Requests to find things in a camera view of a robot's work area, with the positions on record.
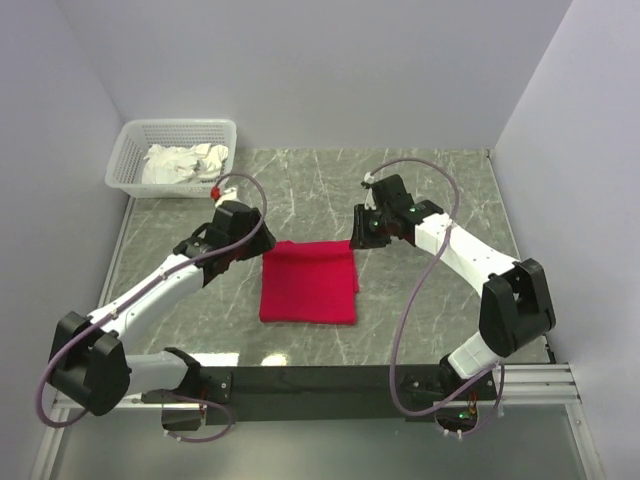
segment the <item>white cloth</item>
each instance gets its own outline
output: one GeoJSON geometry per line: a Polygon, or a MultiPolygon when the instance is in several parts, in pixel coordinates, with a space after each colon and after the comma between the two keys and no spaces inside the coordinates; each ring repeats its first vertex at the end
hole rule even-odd
{"type": "Polygon", "coordinates": [[[229,156],[224,145],[201,143],[191,148],[151,145],[144,159],[142,183],[198,183],[220,175],[222,162],[229,156]]]}

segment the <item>red cloth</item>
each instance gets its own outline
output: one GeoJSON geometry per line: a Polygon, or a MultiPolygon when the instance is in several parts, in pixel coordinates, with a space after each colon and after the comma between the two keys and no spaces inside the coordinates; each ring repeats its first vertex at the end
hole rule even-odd
{"type": "Polygon", "coordinates": [[[349,241],[278,242],[262,256],[260,320],[354,325],[358,290],[349,241]]]}

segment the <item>white laundry basket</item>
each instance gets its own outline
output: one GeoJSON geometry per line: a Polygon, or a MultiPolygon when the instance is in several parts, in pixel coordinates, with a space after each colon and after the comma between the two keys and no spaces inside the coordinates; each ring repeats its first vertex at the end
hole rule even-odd
{"type": "Polygon", "coordinates": [[[208,197],[214,180],[205,183],[142,184],[144,157],[153,144],[163,147],[192,147],[199,143],[225,145],[229,156],[222,173],[233,167],[236,124],[231,120],[162,119],[134,120],[122,127],[111,152],[105,182],[135,198],[208,197]]]}

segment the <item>marble surface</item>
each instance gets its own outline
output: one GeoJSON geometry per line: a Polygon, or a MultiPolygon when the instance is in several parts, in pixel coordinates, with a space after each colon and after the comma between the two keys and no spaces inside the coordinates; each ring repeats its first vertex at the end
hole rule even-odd
{"type": "MultiPolygon", "coordinates": [[[[491,165],[481,150],[240,150],[235,165],[264,186],[269,199],[267,224],[278,240],[343,240],[351,236],[353,205],[364,201],[360,186],[364,173],[385,160],[409,155],[446,168],[462,194],[459,223],[485,243],[517,256],[491,165]]],[[[445,210],[451,207],[450,187],[436,172],[403,164],[384,173],[400,173],[414,199],[428,198],[445,210]]],[[[249,182],[237,185],[242,201],[259,205],[249,182]]],[[[111,299],[155,269],[212,214],[208,199],[136,200],[111,299]]],[[[258,258],[234,263],[206,289],[180,302],[129,353],[154,353],[174,346],[191,353],[237,353],[240,365],[387,364],[398,316],[429,255],[400,241],[355,255],[361,288],[356,297],[358,322],[353,327],[262,324],[258,319],[262,260],[258,258]]],[[[414,303],[400,362],[438,362],[477,329],[479,308],[471,287],[446,265],[437,266],[414,303]]],[[[528,345],[510,361],[547,363],[544,340],[528,345]]]]}

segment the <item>purple cable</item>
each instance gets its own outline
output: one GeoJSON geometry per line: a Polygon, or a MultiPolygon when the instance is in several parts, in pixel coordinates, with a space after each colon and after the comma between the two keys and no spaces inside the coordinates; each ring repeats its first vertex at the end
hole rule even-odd
{"type": "Polygon", "coordinates": [[[236,423],[235,418],[233,417],[233,413],[231,413],[231,410],[229,410],[224,405],[220,405],[219,403],[215,403],[215,402],[210,402],[209,400],[197,400],[191,397],[183,397],[182,395],[177,395],[173,392],[170,392],[169,390],[162,390],[162,393],[183,402],[200,403],[200,404],[207,405],[208,407],[217,408],[218,410],[221,410],[229,419],[229,422],[225,425],[225,427],[222,430],[220,430],[215,435],[211,435],[210,437],[202,437],[202,438],[183,437],[182,435],[178,435],[175,432],[167,432],[167,435],[169,435],[172,438],[175,438],[179,442],[185,442],[185,443],[213,442],[214,440],[224,437],[227,434],[227,432],[231,430],[231,427],[233,426],[233,424],[236,423]]]}
{"type": "MultiPolygon", "coordinates": [[[[449,222],[449,225],[447,225],[447,228],[445,230],[442,246],[438,249],[436,254],[433,257],[431,257],[431,259],[427,263],[427,266],[424,269],[424,273],[420,276],[420,278],[418,279],[418,282],[413,287],[413,291],[409,296],[409,300],[407,301],[407,304],[405,305],[404,310],[400,314],[400,319],[398,320],[398,327],[396,328],[396,333],[393,338],[393,347],[391,349],[391,360],[389,362],[389,388],[391,390],[391,399],[393,400],[393,404],[396,406],[396,408],[400,413],[402,413],[407,417],[423,417],[425,415],[434,413],[440,410],[441,408],[443,408],[444,406],[446,406],[447,403],[451,402],[454,398],[456,398],[462,392],[467,390],[471,385],[473,385],[475,382],[480,380],[484,375],[490,372],[493,369],[493,366],[487,367],[481,372],[477,373],[476,375],[471,377],[469,380],[467,380],[455,392],[453,392],[451,395],[446,397],[443,401],[435,405],[432,405],[431,407],[426,408],[424,410],[417,410],[417,411],[409,410],[405,408],[404,405],[402,405],[402,403],[400,402],[400,397],[398,396],[398,387],[396,382],[396,366],[398,363],[398,350],[400,349],[400,340],[402,339],[402,333],[404,331],[405,324],[407,323],[407,317],[409,316],[409,311],[411,310],[411,306],[413,305],[414,300],[418,296],[418,292],[420,291],[425,280],[429,277],[434,267],[436,266],[440,258],[442,258],[442,255],[444,254],[445,250],[449,246],[449,242],[451,241],[451,230],[453,229],[453,222],[455,221],[456,216],[458,215],[458,209],[460,208],[460,190],[458,189],[458,184],[456,183],[455,179],[444,168],[442,168],[441,166],[429,160],[424,160],[422,158],[415,158],[415,157],[397,158],[395,160],[390,160],[376,167],[370,172],[370,175],[373,176],[383,168],[386,168],[390,165],[394,165],[396,163],[404,163],[404,162],[421,163],[423,165],[433,168],[434,170],[442,174],[442,176],[444,176],[449,181],[449,184],[453,189],[453,208],[451,209],[451,215],[449,215],[449,218],[451,219],[451,221],[449,222]]],[[[501,384],[500,392],[502,392],[503,384],[504,382],[502,382],[501,384]]],[[[496,399],[496,405],[495,405],[496,408],[498,403],[500,403],[500,398],[501,398],[501,394],[498,395],[496,399]]]]}
{"type": "MultiPolygon", "coordinates": [[[[252,176],[250,176],[250,175],[247,175],[245,173],[239,173],[239,172],[230,172],[230,173],[227,173],[227,174],[224,174],[224,175],[221,175],[220,177],[218,177],[218,179],[216,180],[216,183],[214,185],[214,188],[217,187],[218,185],[220,185],[220,183],[223,180],[225,180],[225,179],[227,179],[229,177],[243,177],[243,178],[246,178],[251,183],[253,183],[256,186],[256,188],[258,189],[258,193],[260,193],[260,196],[262,197],[262,215],[260,216],[260,219],[258,220],[258,223],[256,224],[256,226],[253,227],[253,229],[246,236],[244,236],[243,238],[241,238],[237,242],[232,243],[231,245],[227,245],[226,247],[222,247],[222,248],[219,248],[219,249],[211,251],[211,252],[203,253],[203,254],[198,255],[196,257],[193,257],[193,258],[190,258],[188,260],[185,260],[184,262],[181,262],[181,263],[171,267],[170,269],[168,269],[165,272],[164,277],[158,275],[157,277],[152,279],[149,283],[147,283],[144,287],[142,287],[135,295],[131,296],[131,298],[129,298],[128,300],[122,302],[122,304],[118,307],[118,311],[126,310],[127,308],[132,306],[135,302],[137,302],[142,297],[144,297],[147,293],[149,293],[149,291],[151,291],[156,285],[161,283],[164,280],[164,278],[166,278],[166,277],[168,277],[170,275],[173,275],[177,271],[182,270],[183,268],[185,268],[185,267],[187,267],[189,265],[192,265],[192,264],[194,264],[196,262],[200,262],[202,260],[206,260],[208,258],[215,257],[217,255],[222,255],[222,254],[227,253],[227,252],[229,252],[231,250],[234,250],[235,248],[238,248],[238,247],[244,245],[245,243],[247,243],[249,240],[251,240],[253,238],[253,236],[256,233],[258,233],[258,230],[260,230],[260,228],[264,224],[264,218],[267,215],[267,195],[265,194],[264,189],[262,188],[262,185],[260,185],[258,183],[258,181],[255,178],[253,178],[252,176]]],[[[58,362],[62,359],[62,357],[64,357],[67,353],[69,353],[69,350],[71,350],[74,346],[76,346],[78,343],[80,343],[82,340],[84,340],[88,335],[91,335],[91,333],[95,332],[99,328],[102,328],[108,322],[113,320],[116,316],[117,316],[117,312],[108,313],[103,318],[101,318],[100,320],[98,320],[97,322],[92,324],[90,327],[88,327],[86,330],[82,331],[79,335],[77,335],[76,337],[73,337],[68,343],[66,343],[51,358],[51,360],[49,360],[49,363],[47,364],[47,367],[44,369],[44,372],[42,373],[40,381],[38,382],[38,387],[36,389],[36,398],[35,398],[35,400],[36,400],[35,401],[35,403],[36,403],[36,415],[38,416],[40,421],[42,423],[44,423],[45,425],[47,425],[48,427],[51,427],[51,428],[68,427],[70,425],[73,425],[75,422],[77,422],[78,420],[80,420],[82,417],[84,417],[87,414],[87,410],[85,409],[77,417],[74,417],[74,418],[72,418],[70,420],[67,420],[67,421],[64,421],[64,422],[56,422],[54,420],[51,420],[51,418],[49,418],[47,416],[47,414],[44,411],[44,408],[42,406],[42,395],[43,395],[45,386],[47,384],[47,380],[51,376],[51,373],[53,372],[53,369],[58,364],[58,362]]],[[[206,403],[209,406],[212,406],[214,408],[220,408],[223,411],[228,412],[226,407],[223,407],[222,405],[215,404],[213,402],[203,402],[200,399],[188,398],[188,397],[182,397],[181,399],[186,399],[187,401],[190,401],[190,402],[193,402],[193,403],[206,403]]],[[[231,416],[230,412],[228,412],[228,415],[229,415],[229,424],[227,425],[227,428],[223,429],[221,434],[224,434],[224,433],[228,432],[229,429],[231,428],[231,425],[233,424],[233,416],[231,416]]]]}

